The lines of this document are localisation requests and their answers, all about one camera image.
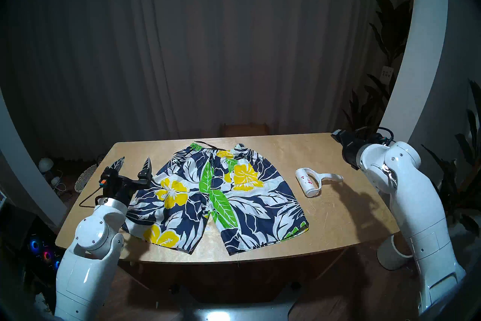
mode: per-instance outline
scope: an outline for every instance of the lint roller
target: lint roller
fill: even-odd
[[[315,188],[315,185],[309,179],[309,176],[318,182],[318,188]],[[319,194],[322,187],[322,181],[324,180],[336,182],[342,182],[344,180],[342,176],[336,175],[335,173],[317,173],[311,170],[311,168],[299,168],[296,171],[296,178],[307,198],[312,198]]]

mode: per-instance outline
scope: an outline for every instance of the wooden table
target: wooden table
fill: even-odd
[[[376,189],[361,171],[355,171],[343,160],[342,147],[331,138],[330,133],[232,137],[202,141],[224,149],[243,143],[267,158],[294,192],[309,221],[309,231],[284,242],[229,256],[210,217],[201,241],[192,255],[147,243],[121,231],[125,238],[121,259],[163,263],[273,259],[335,250],[387,237],[399,231]],[[100,175],[106,166],[125,156],[120,174],[137,179],[145,159],[150,157],[155,174],[174,152],[184,149],[192,142],[193,140],[166,140],[116,143],[78,197],[55,243],[67,248],[72,243],[79,221],[91,215],[91,208],[82,208],[78,204],[98,188]],[[318,173],[337,173],[344,177],[344,182],[323,185],[321,195],[308,199],[294,174],[296,169],[301,167],[312,168]],[[85,204],[93,206],[94,196]]]

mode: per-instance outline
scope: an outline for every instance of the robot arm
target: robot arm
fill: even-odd
[[[419,272],[419,314],[442,298],[465,276],[449,238],[446,216],[431,181],[418,171],[421,159],[405,142],[386,143],[355,138],[337,130],[332,137],[343,145],[343,158],[361,169],[378,190],[390,194],[390,210],[409,244]]]
[[[119,176],[123,158],[102,173],[103,197],[93,214],[75,230],[57,270],[55,316],[68,320],[94,319],[109,293],[124,238],[118,231],[125,222],[127,207],[135,191],[150,187],[150,159],[139,172],[139,180]]]

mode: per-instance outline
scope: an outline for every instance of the floral shorts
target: floral shorts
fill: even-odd
[[[286,181],[262,155],[193,143],[130,202],[122,228],[147,242],[191,254],[212,215],[230,255],[274,244],[308,230]]]

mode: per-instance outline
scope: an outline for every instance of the board shorts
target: board shorts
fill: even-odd
[[[309,223],[275,167],[243,144],[197,143],[174,154],[130,202],[122,226],[147,242],[191,254],[209,214],[230,255],[304,233]]]

